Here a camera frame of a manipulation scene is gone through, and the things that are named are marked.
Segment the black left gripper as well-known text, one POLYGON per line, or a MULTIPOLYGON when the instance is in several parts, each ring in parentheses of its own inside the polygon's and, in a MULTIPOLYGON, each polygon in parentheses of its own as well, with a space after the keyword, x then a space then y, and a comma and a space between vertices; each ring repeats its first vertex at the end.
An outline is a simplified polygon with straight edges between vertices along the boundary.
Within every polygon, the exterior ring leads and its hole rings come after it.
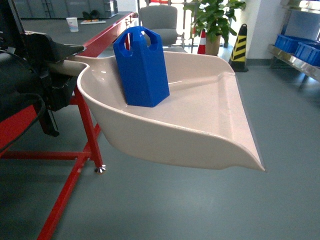
POLYGON ((44 134, 58 137, 48 110, 66 107, 76 80, 68 73, 54 73, 50 64, 62 63, 85 50, 83 45, 62 44, 46 33, 20 34, 15 41, 0 44, 0 119, 37 105, 44 134))

